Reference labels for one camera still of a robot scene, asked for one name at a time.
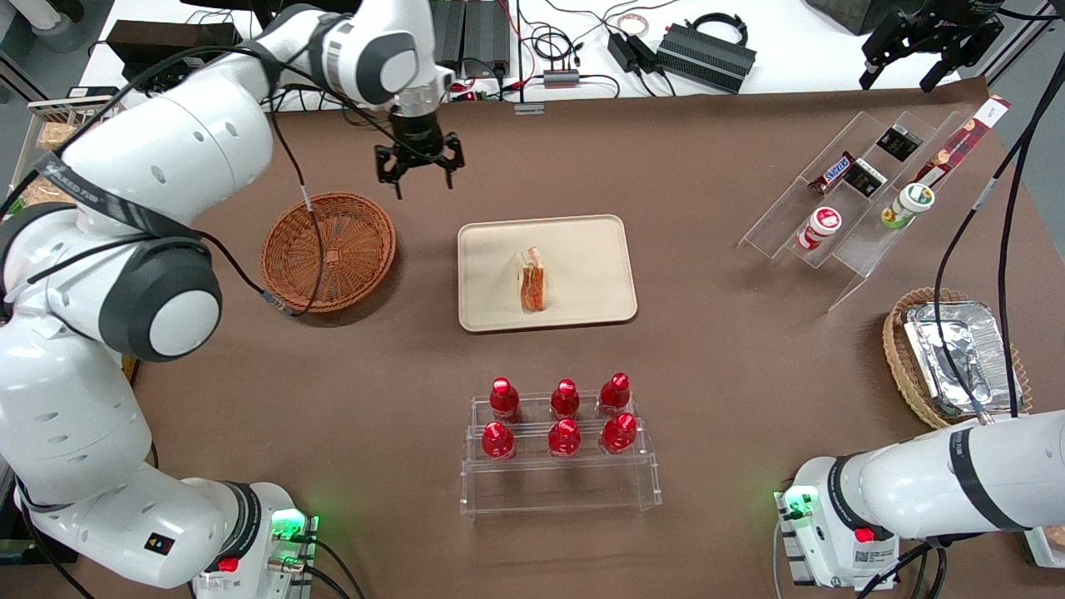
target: black power adapter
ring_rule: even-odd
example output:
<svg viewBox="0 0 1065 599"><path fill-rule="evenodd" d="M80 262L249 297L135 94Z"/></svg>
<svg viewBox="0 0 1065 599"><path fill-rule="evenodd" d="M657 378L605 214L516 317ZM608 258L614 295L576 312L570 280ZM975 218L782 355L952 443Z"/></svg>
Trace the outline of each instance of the black power adapter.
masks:
<svg viewBox="0 0 1065 599"><path fill-rule="evenodd" d="M620 33L611 33L606 47L610 50L610 55L613 56L613 60L618 61L618 65L625 72L633 72L640 68L636 52Z"/></svg>
<svg viewBox="0 0 1065 599"><path fill-rule="evenodd" d="M643 72L657 71L661 67L658 66L658 54L654 52L642 39L635 35L629 35L626 39L628 47L633 49L633 53L636 54L636 64L640 65Z"/></svg>

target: bread slice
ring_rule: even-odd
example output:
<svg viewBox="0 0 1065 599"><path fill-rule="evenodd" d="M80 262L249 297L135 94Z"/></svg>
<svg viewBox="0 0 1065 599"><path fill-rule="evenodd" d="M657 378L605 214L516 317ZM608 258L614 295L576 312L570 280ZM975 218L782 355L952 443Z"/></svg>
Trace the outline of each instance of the bread slice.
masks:
<svg viewBox="0 0 1065 599"><path fill-rule="evenodd" d="M536 247L529 247L525 252L519 252L517 259L522 309L526 312L542 311L545 308L544 272L540 250Z"/></svg>

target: green indicator light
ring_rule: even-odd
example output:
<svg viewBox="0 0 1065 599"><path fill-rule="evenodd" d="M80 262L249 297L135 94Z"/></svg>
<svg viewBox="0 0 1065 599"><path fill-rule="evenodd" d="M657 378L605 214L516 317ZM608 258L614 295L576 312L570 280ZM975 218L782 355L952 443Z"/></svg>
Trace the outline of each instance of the green indicator light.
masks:
<svg viewBox="0 0 1065 599"><path fill-rule="evenodd" d="M285 540L302 533L306 528L307 517L296 508L275 512L271 518L271 531L274 536Z"/></svg>

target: beige tray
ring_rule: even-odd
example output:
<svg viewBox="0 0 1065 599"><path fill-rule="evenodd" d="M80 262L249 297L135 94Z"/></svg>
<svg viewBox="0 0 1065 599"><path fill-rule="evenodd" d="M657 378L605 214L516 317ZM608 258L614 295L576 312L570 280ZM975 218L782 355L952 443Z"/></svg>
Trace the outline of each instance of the beige tray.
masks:
<svg viewBox="0 0 1065 599"><path fill-rule="evenodd" d="M472 333L626 321L636 287L613 214L475 223L459 230L459 323ZM542 312L522 311L514 254L540 248Z"/></svg>

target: wicker basket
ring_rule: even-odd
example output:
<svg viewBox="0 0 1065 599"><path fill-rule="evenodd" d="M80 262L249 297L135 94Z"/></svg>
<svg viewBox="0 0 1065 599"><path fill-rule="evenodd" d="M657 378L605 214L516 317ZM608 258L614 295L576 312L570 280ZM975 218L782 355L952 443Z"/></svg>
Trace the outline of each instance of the wicker basket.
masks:
<svg viewBox="0 0 1065 599"><path fill-rule="evenodd" d="M342 310L384 280L395 257L396 231L380 206L350 193L311 198L325 250L312 313ZM318 274L318 242L304 204L285 212L263 241L259 265L266 288L296 311L307 308Z"/></svg>
<svg viewBox="0 0 1065 599"><path fill-rule="evenodd" d="M887 319L884 320L884 354L887 356L888 366L891 367L895 384L899 387L899 392L902 393L902 398L906 400L910 408L929 426L946 428L972 417L946 418L932 407L932 398L929 396L928 390L924 388L924 377L921 375L920 366L910 349L906 331L902 328L902 313L906 309L928 304L934 300L935 290L931 287L911 291L899 300L891 312L887 314ZM939 294L939 301L945 303L966 300L968 297L965 294L949 289L943 289ZM1017 373L1017 383L1020 385L1023 398L1021 410L1028 412L1032 409L1032 389L1028 385L1028 374L1017 356L1017 349L1012 343L1010 350L1013 353L1013 368Z"/></svg>

